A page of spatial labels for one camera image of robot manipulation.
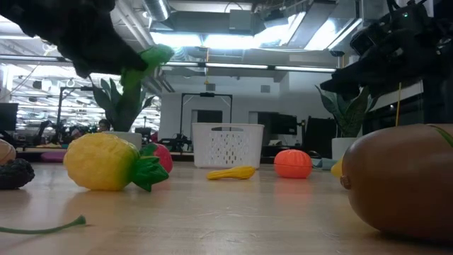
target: desk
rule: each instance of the desk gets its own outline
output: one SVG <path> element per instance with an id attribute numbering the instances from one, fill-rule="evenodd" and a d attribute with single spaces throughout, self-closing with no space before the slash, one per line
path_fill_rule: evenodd
<path id="1" fill-rule="evenodd" d="M 207 181 L 208 170 L 176 162 L 170 179 L 147 193 L 86 191 L 61 164 L 34 164 L 35 180 L 0 192 L 0 225 L 54 227 L 84 214 L 88 227 L 47 236 L 0 234 L 0 254 L 451 254 L 386 239 L 349 206 L 338 180 L 276 177 L 263 166 L 248 181 Z"/>

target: white plastic basket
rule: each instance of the white plastic basket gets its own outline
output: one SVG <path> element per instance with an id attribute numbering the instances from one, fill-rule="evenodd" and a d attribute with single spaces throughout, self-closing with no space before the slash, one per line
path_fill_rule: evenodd
<path id="1" fill-rule="evenodd" d="M 193 123 L 196 167 L 260 166 L 264 125 Z"/>

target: pink object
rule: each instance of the pink object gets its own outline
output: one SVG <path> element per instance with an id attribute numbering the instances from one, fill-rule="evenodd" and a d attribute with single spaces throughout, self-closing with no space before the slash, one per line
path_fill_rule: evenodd
<path id="1" fill-rule="evenodd" d="M 173 160 L 171 159 L 171 154 L 167 147 L 162 144 L 156 144 L 157 148 L 154 151 L 154 156 L 159 157 L 159 163 L 162 167 L 170 173 L 173 169 Z"/>
<path id="2" fill-rule="evenodd" d="M 62 163 L 65 154 L 66 152 L 44 152 L 41 154 L 41 159 L 44 162 Z"/>

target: wall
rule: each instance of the wall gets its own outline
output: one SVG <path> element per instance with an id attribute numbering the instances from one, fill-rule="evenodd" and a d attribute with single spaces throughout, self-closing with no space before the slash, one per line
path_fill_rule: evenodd
<path id="1" fill-rule="evenodd" d="M 288 73 L 280 83 L 269 78 L 210 77 L 209 82 L 216 84 L 216 94 L 233 95 L 233 123 L 249 123 L 250 112 L 278 112 L 295 115 L 297 121 L 307 120 L 309 115 L 315 118 L 331 118 L 332 115 L 323 107 L 321 97 L 314 85 L 331 78 L 330 74 Z M 178 92 L 200 93 L 205 91 L 204 77 L 184 79 L 177 76 L 167 78 Z M 260 85 L 271 85 L 271 93 L 261 93 Z M 162 95 L 161 127 L 159 138 L 173 137 L 179 132 L 180 93 Z M 193 110 L 217 110 L 223 112 L 224 123 L 229 122 L 229 106 L 221 98 L 200 98 L 194 96 L 188 101 L 186 96 L 183 109 L 183 133 L 190 136 L 190 123 Z M 302 141 L 302 130 L 298 135 L 280 136 L 284 143 L 293 145 Z"/>
<path id="2" fill-rule="evenodd" d="M 410 98 L 423 92 L 423 83 L 420 81 L 412 86 L 401 89 L 401 100 Z M 381 96 L 372 111 L 398 102 L 398 91 L 394 91 Z"/>
<path id="3" fill-rule="evenodd" d="M 180 76 L 169 76 L 168 81 L 178 92 L 205 92 L 205 78 L 192 77 L 185 79 Z M 216 84 L 216 94 L 233 95 L 232 123 L 249 123 L 249 113 L 256 111 L 278 112 L 279 84 L 271 78 L 232 78 L 212 77 L 210 83 Z M 270 93 L 261 93 L 261 85 L 271 85 Z M 222 111 L 224 123 L 229 123 L 230 99 L 225 96 L 201 98 L 199 96 L 184 97 L 183 134 L 190 136 L 193 110 Z M 170 138 L 179 133 L 181 93 L 166 93 L 162 97 L 161 124 L 159 138 Z"/>
<path id="4" fill-rule="evenodd" d="M 11 99 L 13 76 L 8 71 L 8 66 L 0 65 L 0 103 L 8 103 Z"/>
<path id="5" fill-rule="evenodd" d="M 314 118 L 332 118 L 324 108 L 315 85 L 329 80 L 330 74 L 290 72 L 280 83 L 279 110 L 282 114 L 297 116 L 297 122 Z M 302 128 L 298 127 L 297 136 L 280 135 L 284 144 L 294 145 L 302 141 Z"/>

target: toy fruit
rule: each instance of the toy fruit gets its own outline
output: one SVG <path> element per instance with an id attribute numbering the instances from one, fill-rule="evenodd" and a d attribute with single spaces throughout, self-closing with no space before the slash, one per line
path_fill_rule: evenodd
<path id="1" fill-rule="evenodd" d="M 341 169 L 342 165 L 343 165 L 343 158 L 338 160 L 331 168 L 331 173 L 336 178 L 340 178 L 343 175 L 343 170 Z"/>
<path id="2" fill-rule="evenodd" d="M 35 178 L 35 171 L 24 159 L 10 160 L 0 166 L 0 190 L 18 189 L 33 178 Z"/>
<path id="3" fill-rule="evenodd" d="M 159 158 L 139 153 L 115 135 L 87 134 L 74 140 L 64 156 L 69 177 L 77 185 L 98 191 L 119 191 L 131 181 L 151 191 L 151 185 L 168 178 Z"/>
<path id="4" fill-rule="evenodd" d="M 233 179 L 249 179 L 255 173 L 255 168 L 252 166 L 236 166 L 231 169 L 211 171 L 207 173 L 206 178 L 208 180 L 218 180 L 224 178 L 233 178 Z"/>
<path id="5" fill-rule="evenodd" d="M 343 157 L 354 211 L 383 232 L 453 242 L 453 125 L 368 134 Z"/>
<path id="6" fill-rule="evenodd" d="M 142 152 L 145 149 L 149 150 L 147 152 L 148 154 L 154 155 L 155 157 L 159 158 L 160 165 L 164 167 L 167 173 L 171 172 L 171 170 L 173 169 L 173 160 L 171 159 L 171 154 L 167 147 L 162 144 L 150 143 L 148 146 L 142 149 Z"/>
<path id="7" fill-rule="evenodd" d="M 16 158 L 16 150 L 13 145 L 0 139 L 0 166 Z"/>
<path id="8" fill-rule="evenodd" d="M 274 170 L 281 177 L 305 179 L 312 169 L 310 156 L 297 149 L 279 152 L 274 159 Z"/>

